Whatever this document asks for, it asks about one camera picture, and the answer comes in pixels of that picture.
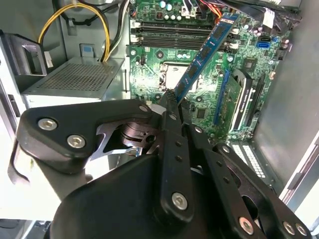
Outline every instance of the black plastic bracket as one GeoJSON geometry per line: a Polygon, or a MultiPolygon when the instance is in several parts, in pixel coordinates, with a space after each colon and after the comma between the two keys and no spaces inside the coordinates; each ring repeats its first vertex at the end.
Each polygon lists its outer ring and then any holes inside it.
{"type": "Polygon", "coordinates": [[[98,147],[97,129],[109,139],[120,125],[147,123],[151,116],[151,109],[138,100],[32,108],[22,114],[16,138],[27,154],[60,172],[77,173],[98,147]],[[43,130],[38,125],[41,119],[52,119],[57,127],[43,130]],[[112,124],[112,127],[102,129],[103,124],[112,124]],[[71,135],[84,138],[85,145],[71,147],[67,142],[71,135]]]}
{"type": "Polygon", "coordinates": [[[248,236],[240,224],[241,219],[249,223],[247,227],[252,232],[249,238],[266,238],[250,216],[223,157],[211,150],[211,145],[203,130],[191,124],[188,134],[191,158],[197,159],[197,161],[192,161],[193,167],[196,167],[196,164],[201,166],[204,175],[212,179],[212,191],[218,192],[216,197],[219,198],[223,212],[218,216],[227,238],[246,238],[248,236]]]}
{"type": "Polygon", "coordinates": [[[232,148],[228,147],[226,144],[219,143],[214,146],[213,150],[223,156],[227,167],[240,179],[238,187],[240,196],[249,197],[257,207],[257,216],[267,238],[311,238],[311,234],[307,227],[270,190],[270,188],[258,178],[232,148]],[[288,233],[284,223],[291,225],[294,235],[288,233]],[[302,225],[307,232],[307,236],[302,235],[298,231],[296,224],[302,225]]]}

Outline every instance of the sata port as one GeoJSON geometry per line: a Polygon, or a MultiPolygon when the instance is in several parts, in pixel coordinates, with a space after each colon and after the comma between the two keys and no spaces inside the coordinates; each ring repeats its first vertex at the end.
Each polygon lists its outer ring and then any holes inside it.
{"type": "Polygon", "coordinates": [[[270,42],[258,41],[256,47],[268,49],[270,48],[270,42]]]}

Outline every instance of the expansion slot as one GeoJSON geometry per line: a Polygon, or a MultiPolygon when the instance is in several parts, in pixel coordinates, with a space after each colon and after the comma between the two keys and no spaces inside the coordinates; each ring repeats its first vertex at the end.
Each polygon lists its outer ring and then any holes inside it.
{"type": "Polygon", "coordinates": [[[235,69],[234,78],[237,80],[239,85],[242,87],[242,91],[240,93],[239,102],[237,104],[237,108],[233,117],[233,121],[231,124],[230,130],[239,130],[245,116],[245,112],[249,105],[249,99],[252,94],[252,86],[253,80],[251,77],[246,73],[239,69],[235,69]]]}
{"type": "Polygon", "coordinates": [[[230,33],[236,24],[238,17],[238,14],[224,13],[219,22],[214,26],[209,37],[174,88],[178,104],[180,104],[187,92],[191,89],[211,57],[217,52],[228,33],[230,33]]]}
{"type": "Polygon", "coordinates": [[[247,112],[247,115],[246,115],[246,118],[244,121],[244,124],[248,127],[250,126],[250,124],[253,120],[253,117],[256,113],[256,108],[257,108],[261,93],[263,91],[264,85],[265,85],[265,75],[263,75],[257,83],[252,102],[250,103],[250,108],[247,112]]]}
{"type": "Polygon", "coordinates": [[[225,70],[224,79],[223,79],[223,82],[221,84],[218,100],[217,100],[217,106],[216,106],[215,115],[214,115],[214,122],[213,122],[214,125],[218,124],[219,112],[220,112],[220,108],[221,108],[221,103],[222,103],[222,100],[223,100],[224,92],[225,92],[225,89],[226,89],[226,85],[227,85],[227,82],[228,82],[228,78],[229,78],[229,71],[226,69],[225,70]]]}

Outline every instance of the metal screw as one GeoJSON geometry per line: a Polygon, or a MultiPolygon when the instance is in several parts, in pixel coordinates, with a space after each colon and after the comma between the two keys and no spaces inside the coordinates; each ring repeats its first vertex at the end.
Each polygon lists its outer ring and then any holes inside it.
{"type": "Polygon", "coordinates": [[[147,111],[148,111],[148,109],[147,109],[145,106],[140,106],[140,110],[141,110],[141,111],[144,111],[144,112],[147,112],[147,111]]]}
{"type": "Polygon", "coordinates": [[[254,233],[254,228],[251,225],[250,221],[248,221],[246,218],[241,217],[239,218],[239,224],[241,228],[249,235],[252,235],[254,233]]]}
{"type": "Polygon", "coordinates": [[[223,146],[222,148],[226,153],[229,153],[229,148],[227,146],[223,146]]]}
{"type": "Polygon", "coordinates": [[[40,119],[38,126],[43,130],[54,130],[58,127],[57,123],[52,119],[40,119]]]}
{"type": "Polygon", "coordinates": [[[177,120],[176,116],[173,115],[173,114],[169,114],[169,117],[170,117],[171,119],[173,119],[173,120],[177,120]]]}
{"type": "Polygon", "coordinates": [[[227,57],[227,61],[232,62],[233,60],[234,60],[234,57],[232,56],[227,57]]]}
{"type": "Polygon", "coordinates": [[[85,146],[85,139],[76,134],[69,136],[67,142],[72,148],[83,148],[85,146]]]}
{"type": "Polygon", "coordinates": [[[307,236],[306,230],[299,223],[296,223],[296,228],[301,233],[301,235],[307,236]]]}
{"type": "Polygon", "coordinates": [[[283,225],[284,225],[285,229],[288,231],[288,233],[290,233],[291,235],[295,234],[295,230],[293,229],[293,227],[289,223],[284,222],[283,225]]]}
{"type": "Polygon", "coordinates": [[[187,208],[187,200],[186,197],[182,193],[173,193],[171,197],[174,205],[180,210],[186,210],[187,208]]]}
{"type": "Polygon", "coordinates": [[[203,131],[201,130],[201,128],[198,127],[198,126],[195,126],[195,130],[196,130],[198,133],[202,133],[202,132],[203,132],[203,131]]]}

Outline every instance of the yellow wire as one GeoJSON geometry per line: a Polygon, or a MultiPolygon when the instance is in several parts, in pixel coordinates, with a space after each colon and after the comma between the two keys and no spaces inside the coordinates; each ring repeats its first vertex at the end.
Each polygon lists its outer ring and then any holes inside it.
{"type": "Polygon", "coordinates": [[[45,34],[45,31],[47,30],[47,28],[54,22],[54,20],[56,20],[63,12],[65,12],[66,10],[68,9],[71,9],[71,8],[74,8],[74,7],[83,7],[83,8],[86,8],[88,10],[91,10],[92,12],[94,12],[102,21],[102,24],[103,24],[103,27],[104,27],[104,31],[105,31],[105,38],[106,38],[106,53],[105,53],[105,56],[104,56],[104,59],[103,61],[106,62],[106,60],[108,59],[108,55],[109,55],[109,52],[110,52],[110,37],[109,37],[109,33],[108,33],[108,28],[107,28],[107,25],[105,24],[105,22],[103,21],[103,17],[102,15],[96,10],[94,9],[93,7],[91,6],[88,6],[88,5],[85,5],[85,4],[82,4],[82,3],[76,3],[76,4],[69,4],[69,5],[66,5],[62,8],[60,8],[58,11],[56,11],[50,18],[49,20],[46,22],[46,24],[44,25],[41,33],[40,33],[40,36],[39,36],[39,39],[38,39],[38,43],[41,43],[41,39],[43,38],[44,34],[45,34]]]}

